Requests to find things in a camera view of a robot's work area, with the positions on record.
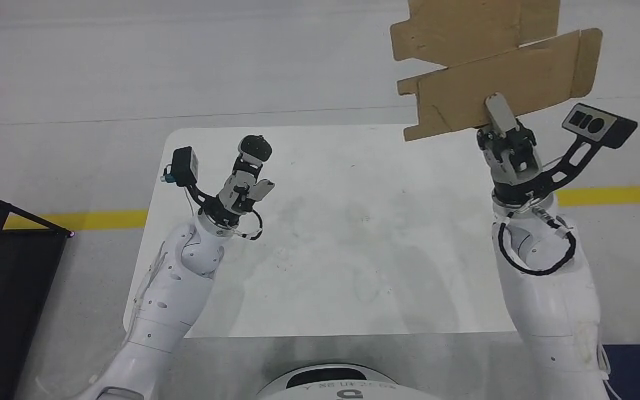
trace black metal frame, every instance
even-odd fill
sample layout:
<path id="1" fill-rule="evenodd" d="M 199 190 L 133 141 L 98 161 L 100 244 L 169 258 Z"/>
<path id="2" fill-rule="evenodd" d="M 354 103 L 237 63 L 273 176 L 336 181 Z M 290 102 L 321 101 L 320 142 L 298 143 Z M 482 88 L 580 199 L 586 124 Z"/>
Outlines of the black metal frame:
<path id="1" fill-rule="evenodd" d="M 3 229 L 10 214 L 43 229 Z M 0 200 L 0 399 L 15 396 L 66 241 L 74 233 Z"/>

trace cardboard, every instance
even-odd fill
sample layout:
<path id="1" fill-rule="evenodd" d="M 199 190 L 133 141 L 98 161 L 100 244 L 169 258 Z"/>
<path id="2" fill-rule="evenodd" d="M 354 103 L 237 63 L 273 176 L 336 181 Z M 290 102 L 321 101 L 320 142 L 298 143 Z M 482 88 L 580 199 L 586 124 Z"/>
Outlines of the cardboard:
<path id="1" fill-rule="evenodd" d="M 391 26 L 396 60 L 458 65 L 556 35 L 560 0 L 409 0 Z"/>
<path id="2" fill-rule="evenodd" d="M 484 100 L 501 92 L 515 115 L 541 110 L 591 90 L 602 31 L 575 31 L 494 57 L 398 82 L 415 93 L 419 125 L 405 140 L 486 125 Z"/>
<path id="3" fill-rule="evenodd" d="M 558 34 L 560 0 L 521 0 L 520 44 L 548 39 Z"/>

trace white table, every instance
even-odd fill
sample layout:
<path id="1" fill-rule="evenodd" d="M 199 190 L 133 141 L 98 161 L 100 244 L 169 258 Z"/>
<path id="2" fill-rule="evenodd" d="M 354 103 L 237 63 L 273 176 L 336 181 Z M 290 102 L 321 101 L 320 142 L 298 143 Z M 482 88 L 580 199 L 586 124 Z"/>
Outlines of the white table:
<path id="1" fill-rule="evenodd" d="M 215 194 L 241 138 L 262 134 L 276 182 L 257 210 L 265 233 L 234 238 L 187 337 L 513 331 L 491 245 L 491 181 L 465 131 L 405 143 L 402 125 L 182 129 L 165 144 L 131 282 L 190 218 L 161 183 L 174 149 L 192 146 L 199 187 Z M 243 218 L 246 230 L 252 216 Z"/>

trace yellow line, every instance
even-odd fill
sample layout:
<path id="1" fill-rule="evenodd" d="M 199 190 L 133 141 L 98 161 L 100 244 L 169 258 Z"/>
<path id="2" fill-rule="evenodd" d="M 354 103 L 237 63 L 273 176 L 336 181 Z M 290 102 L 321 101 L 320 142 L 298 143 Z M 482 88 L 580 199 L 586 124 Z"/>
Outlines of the yellow line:
<path id="1" fill-rule="evenodd" d="M 565 189 L 558 191 L 562 207 L 640 204 L 640 186 Z M 72 231 L 144 228 L 148 210 L 96 211 L 41 215 Z M 33 229 L 40 226 L 12 215 L 4 229 Z"/>
<path id="2" fill-rule="evenodd" d="M 40 217 L 71 231 L 143 228 L 147 221 L 147 210 L 96 211 L 70 214 L 40 215 Z M 40 225 L 22 217 L 12 215 L 5 229 L 33 229 Z"/>
<path id="3" fill-rule="evenodd" d="M 562 207 L 640 204 L 640 186 L 559 190 L 558 202 Z"/>

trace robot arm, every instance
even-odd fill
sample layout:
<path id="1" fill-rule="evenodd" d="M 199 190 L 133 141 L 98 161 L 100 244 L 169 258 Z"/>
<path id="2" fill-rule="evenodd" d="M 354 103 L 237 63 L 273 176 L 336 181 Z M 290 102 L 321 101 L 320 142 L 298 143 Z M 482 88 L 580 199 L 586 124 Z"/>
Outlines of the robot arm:
<path id="1" fill-rule="evenodd" d="M 637 124 L 578 104 L 563 124 L 579 135 L 576 142 L 543 171 L 533 132 L 515 119 L 505 98 L 491 96 L 486 106 L 492 124 L 478 132 L 478 144 L 495 185 L 498 272 L 509 315 L 533 356 L 542 398 L 608 400 L 600 302 L 577 229 L 558 214 L 553 192 L 600 148 L 620 147 Z M 585 143 L 590 150 L 572 164 Z M 556 180 L 559 173 L 564 176 Z"/>
<path id="2" fill-rule="evenodd" d="M 157 398 L 158 379 L 171 354 L 202 312 L 215 272 L 224 257 L 224 244 L 236 234 L 255 240 L 262 220 L 253 205 L 273 189 L 268 180 L 257 182 L 271 147 L 261 136 L 247 136 L 231 176 L 217 196 L 197 186 L 198 161 L 190 147 L 174 152 L 171 172 L 163 181 L 185 187 L 200 205 L 190 222 L 173 229 L 160 246 L 135 296 L 134 311 L 122 348 L 100 377 L 76 397 L 78 400 Z M 242 215 L 255 213 L 260 231 L 239 233 Z"/>

